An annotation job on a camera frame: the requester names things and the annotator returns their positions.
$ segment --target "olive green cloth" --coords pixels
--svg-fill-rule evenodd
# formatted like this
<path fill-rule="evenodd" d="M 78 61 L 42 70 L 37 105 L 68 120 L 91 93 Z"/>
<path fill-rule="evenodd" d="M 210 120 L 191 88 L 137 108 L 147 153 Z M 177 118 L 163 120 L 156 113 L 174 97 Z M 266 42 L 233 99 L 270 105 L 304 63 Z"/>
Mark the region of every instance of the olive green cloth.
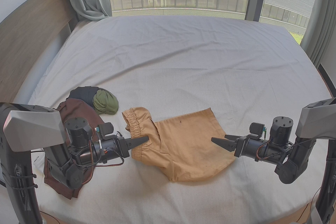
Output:
<path fill-rule="evenodd" d="M 114 115 L 118 111 L 119 103 L 112 93 L 99 89 L 93 97 L 93 106 L 97 114 Z"/>

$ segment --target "mattress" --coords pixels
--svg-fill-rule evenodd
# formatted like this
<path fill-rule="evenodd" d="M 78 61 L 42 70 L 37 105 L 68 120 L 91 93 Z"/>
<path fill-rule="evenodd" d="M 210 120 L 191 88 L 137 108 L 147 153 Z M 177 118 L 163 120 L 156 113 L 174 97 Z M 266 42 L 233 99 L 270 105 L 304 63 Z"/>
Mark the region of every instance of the mattress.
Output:
<path fill-rule="evenodd" d="M 110 17 L 82 25 L 29 103 L 57 107 L 78 86 L 106 88 L 118 98 L 119 111 L 101 117 L 125 137 L 121 112 L 130 107 L 147 108 L 154 121 L 211 107 L 231 135 L 248 134 L 251 122 L 270 129 L 274 117 L 290 117 L 294 142 L 302 107 L 330 98 L 285 28 L 203 16 Z M 318 141 L 307 170 L 289 185 L 274 165 L 247 157 L 210 180 L 184 183 L 127 158 L 119 167 L 96 168 L 72 200 L 44 184 L 34 168 L 36 195 L 41 210 L 69 223 L 269 223 L 312 199 L 326 152 L 327 141 Z"/>

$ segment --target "navy blue cloth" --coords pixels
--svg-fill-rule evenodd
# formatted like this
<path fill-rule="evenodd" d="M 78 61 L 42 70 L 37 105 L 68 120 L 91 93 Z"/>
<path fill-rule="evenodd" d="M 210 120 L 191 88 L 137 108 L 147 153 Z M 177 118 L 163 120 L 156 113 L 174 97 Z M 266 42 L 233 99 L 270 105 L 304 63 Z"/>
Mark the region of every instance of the navy blue cloth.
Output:
<path fill-rule="evenodd" d="M 87 103 L 89 106 L 95 108 L 93 106 L 93 97 L 99 90 L 99 87 L 77 87 L 74 90 L 70 92 L 70 95 L 68 98 L 74 98 L 74 99 L 81 99 L 85 103 Z"/>

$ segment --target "robotic arm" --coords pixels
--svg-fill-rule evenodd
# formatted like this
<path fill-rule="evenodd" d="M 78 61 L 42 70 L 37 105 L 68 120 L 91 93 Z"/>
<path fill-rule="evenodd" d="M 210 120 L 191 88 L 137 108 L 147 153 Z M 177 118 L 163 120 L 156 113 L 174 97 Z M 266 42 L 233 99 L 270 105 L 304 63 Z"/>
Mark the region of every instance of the robotic arm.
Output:
<path fill-rule="evenodd" d="M 280 181 L 290 184 L 306 170 L 316 139 L 329 139 L 321 191 L 307 221 L 307 224 L 326 224 L 334 212 L 336 200 L 336 98 L 312 103 L 302 109 L 294 144 L 289 142 L 292 127 L 291 118 L 275 117 L 269 140 L 261 139 L 266 129 L 264 124 L 256 122 L 250 125 L 250 134 L 246 136 L 225 135 L 227 140 L 215 137 L 211 140 L 228 151 L 235 150 L 236 157 L 247 156 L 256 162 L 275 164 Z"/>
<path fill-rule="evenodd" d="M 57 110 L 38 105 L 0 103 L 0 159 L 7 192 L 20 224 L 46 224 L 36 199 L 31 150 L 43 148 L 52 176 L 71 189 L 84 181 L 85 169 L 110 159 L 129 157 L 129 150 L 148 136 L 125 139 L 108 122 L 92 128 L 85 118 L 67 120 Z M 65 140 L 67 135 L 70 146 Z"/>

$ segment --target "wooden bed frame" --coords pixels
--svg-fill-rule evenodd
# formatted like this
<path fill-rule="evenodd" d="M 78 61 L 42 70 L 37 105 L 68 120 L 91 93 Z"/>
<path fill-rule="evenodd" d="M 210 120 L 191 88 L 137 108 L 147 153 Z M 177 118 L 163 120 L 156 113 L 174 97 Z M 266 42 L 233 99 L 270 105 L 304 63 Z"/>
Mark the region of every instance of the wooden bed frame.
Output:
<path fill-rule="evenodd" d="M 75 15 L 69 0 L 27 0 L 0 23 L 0 102 L 13 102 L 31 67 Z"/>

